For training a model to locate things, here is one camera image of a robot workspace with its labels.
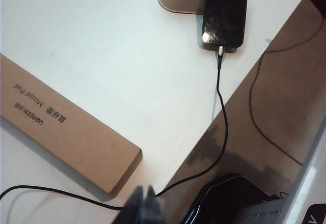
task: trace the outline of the brown cardboard box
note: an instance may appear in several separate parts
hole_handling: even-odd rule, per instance
[[[140,148],[3,55],[1,116],[111,195],[142,160]]]

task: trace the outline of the cable connector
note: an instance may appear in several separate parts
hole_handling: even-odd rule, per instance
[[[223,57],[224,55],[224,46],[219,46],[219,56]]]
[[[221,69],[223,55],[224,55],[224,46],[219,46],[219,51],[218,51],[218,70]]]

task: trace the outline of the mouse pad box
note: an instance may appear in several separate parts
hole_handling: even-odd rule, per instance
[[[111,195],[142,160],[139,147],[3,55],[1,116]]]

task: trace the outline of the metal connector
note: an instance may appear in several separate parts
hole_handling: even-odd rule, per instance
[[[224,46],[219,46],[219,56],[223,56],[224,54]]]

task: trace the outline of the black cable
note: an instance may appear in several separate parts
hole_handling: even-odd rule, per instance
[[[283,198],[282,194],[289,195],[288,193],[280,192],[281,199]]]
[[[324,25],[324,17],[322,16],[322,14],[320,14],[320,15],[321,15],[321,24],[320,24],[319,28],[307,40],[305,40],[303,42],[300,42],[300,43],[297,43],[297,44],[294,44],[292,46],[286,47],[286,48],[265,51],[265,53],[284,52],[284,51],[293,49],[295,47],[299,47],[299,46],[301,46],[303,44],[306,44],[307,42],[311,41],[318,34],[318,32],[322,29],[322,27]]]
[[[270,51],[265,51],[262,56],[260,57],[260,60],[259,60],[259,64],[258,64],[258,69],[257,69],[257,73],[256,73],[256,76],[255,76],[255,79],[250,87],[250,92],[249,92],[249,111],[250,111],[250,117],[251,117],[251,120],[254,124],[254,126],[256,127],[256,129],[258,130],[258,132],[267,140],[269,141],[271,144],[273,144],[277,149],[279,149],[282,153],[284,153],[285,155],[287,155],[288,157],[290,157],[292,160],[294,160],[296,163],[298,163],[299,165],[302,166],[302,163],[300,163],[298,160],[296,160],[294,157],[292,157],[291,155],[289,155],[287,152],[285,152],[280,146],[278,146],[275,142],[273,142],[268,136],[266,136],[266,134],[264,132],[262,132],[262,130],[259,128],[259,126],[256,124],[255,122],[255,119],[254,119],[254,116],[253,116],[253,112],[252,112],[252,91],[253,91],[253,87],[257,81],[257,78],[258,78],[258,75],[259,75],[259,72],[260,72],[260,68],[261,68],[261,63],[262,63],[262,60],[263,60],[263,57],[266,53],[275,53],[275,52],[283,52],[283,51],[288,51],[290,49],[293,49],[295,47],[298,47],[298,46],[301,46],[303,44],[306,44],[307,42],[311,41],[316,35],[317,33],[319,33],[319,31],[322,29],[324,25],[324,17],[321,15],[321,25],[319,26],[319,28],[305,41],[303,42],[300,42],[300,43],[297,43],[295,45],[292,45],[292,46],[289,46],[289,47],[286,47],[286,48],[282,48],[282,49],[277,49],[277,50],[270,50]]]
[[[226,116],[226,110],[225,110],[225,107],[224,107],[224,103],[223,103],[223,98],[222,98],[222,95],[220,93],[220,72],[221,72],[221,64],[222,64],[222,57],[221,55],[218,55],[218,78],[217,78],[217,82],[216,82],[216,91],[219,95],[219,98],[220,98],[220,102],[221,102],[221,107],[222,107],[222,111],[223,111],[223,116],[224,116],[224,122],[225,122],[225,136],[224,136],[224,142],[223,142],[223,146],[222,146],[222,150],[218,156],[218,158],[215,160],[215,162],[210,166],[208,167],[207,169],[205,169],[204,171],[198,173],[198,174],[195,174],[193,176],[190,176],[190,177],[187,177],[187,178],[184,178],[180,181],[177,181],[175,183],[173,183],[172,185],[168,186],[167,188],[163,189],[161,192],[159,192],[156,197],[159,197],[161,196],[163,193],[169,191],[171,188],[183,183],[183,182],[186,182],[186,181],[189,181],[191,179],[194,179],[194,178],[197,178],[197,177],[200,177],[202,176],[203,174],[209,172],[212,168],[214,168],[217,163],[221,160],[224,152],[225,152],[225,149],[226,149],[226,145],[227,145],[227,141],[228,141],[228,134],[229,134],[229,126],[228,126],[228,118]]]
[[[249,92],[249,111],[250,111],[250,117],[251,117],[251,120],[254,124],[254,126],[256,127],[256,129],[259,131],[259,133],[267,140],[269,141],[271,144],[273,144],[278,150],[280,150],[282,153],[284,153],[285,155],[287,155],[288,157],[290,157],[292,160],[294,160],[296,163],[298,163],[299,165],[302,166],[302,164],[296,160],[294,157],[292,157],[291,155],[289,155],[287,152],[285,152],[280,146],[278,146],[276,143],[274,143],[268,136],[266,136],[265,133],[262,132],[262,130],[259,128],[259,126],[256,124],[256,121],[254,119],[254,116],[253,116],[253,111],[252,111],[252,91],[253,91],[253,88],[254,88],[254,85],[256,83],[256,80],[257,80],[257,77],[259,75],[259,71],[260,71],[260,66],[261,66],[261,62],[263,60],[263,57],[264,57],[264,54],[260,57],[260,60],[259,60],[259,64],[258,64],[258,69],[257,69],[257,73],[256,73],[256,77],[251,85],[251,88],[250,88],[250,92]]]
[[[122,210],[122,207],[107,205],[107,204],[97,202],[95,200],[91,200],[91,199],[88,199],[86,197],[82,197],[82,196],[79,196],[79,195],[76,195],[76,194],[73,194],[73,193],[70,193],[70,192],[66,192],[66,191],[62,191],[62,190],[55,189],[55,188],[50,188],[50,187],[40,187],[40,186],[32,186],[32,185],[17,185],[17,186],[10,187],[7,190],[5,190],[3,193],[0,194],[0,201],[7,193],[9,193],[12,190],[19,189],[19,188],[38,189],[38,190],[56,192],[56,193],[60,193],[60,194],[66,195],[66,196],[70,196],[70,197],[73,197],[73,198],[76,198],[76,199],[79,199],[79,200],[84,200],[84,201],[89,202],[91,204],[98,205],[98,206],[101,206],[101,207],[104,207],[104,208],[107,208],[107,209]]]
[[[225,111],[225,108],[224,108],[222,95],[221,95],[220,90],[219,90],[221,64],[222,64],[222,56],[219,55],[218,56],[218,78],[217,78],[217,82],[216,82],[216,91],[217,91],[217,93],[219,95],[219,98],[220,98],[220,101],[221,101],[221,106],[222,106],[222,111],[223,111],[223,116],[224,116],[224,121],[225,121],[225,137],[224,137],[224,143],[223,143],[222,150],[221,150],[218,158],[216,159],[216,161],[210,167],[208,167],[206,170],[204,170],[201,173],[198,173],[196,175],[193,175],[191,177],[184,178],[184,179],[170,185],[169,187],[167,187],[164,190],[162,190],[161,192],[159,192],[156,195],[156,197],[161,196],[163,193],[169,191],[171,188],[173,188],[173,187],[175,187],[175,186],[177,186],[177,185],[179,185],[179,184],[181,184],[183,182],[186,182],[186,181],[189,181],[191,179],[197,178],[197,177],[202,176],[203,174],[209,172],[214,166],[217,165],[217,163],[221,160],[221,158],[222,158],[222,156],[224,154],[224,151],[225,151],[225,148],[226,148],[226,145],[227,145],[227,140],[228,140],[229,126],[228,126],[228,119],[227,119],[227,116],[226,116],[226,111]],[[9,192],[11,192],[11,191],[13,191],[15,189],[37,189],[37,190],[50,191],[50,192],[60,193],[60,194],[63,194],[63,195],[69,196],[69,197],[73,197],[73,198],[76,198],[76,199],[79,199],[79,200],[83,200],[83,201],[89,202],[91,204],[98,205],[98,206],[101,206],[101,207],[104,207],[104,208],[107,208],[107,209],[111,209],[111,210],[122,210],[122,208],[123,208],[123,207],[107,205],[107,204],[104,204],[104,203],[101,203],[101,202],[98,202],[98,201],[95,201],[95,200],[92,200],[92,199],[89,199],[89,198],[86,198],[86,197],[83,197],[83,196],[80,196],[80,195],[77,195],[77,194],[62,191],[62,190],[59,190],[59,189],[50,188],[50,187],[32,186],[32,185],[17,185],[17,186],[10,187],[10,188],[6,189],[3,193],[0,194],[0,201],[6,194],[8,194]]]

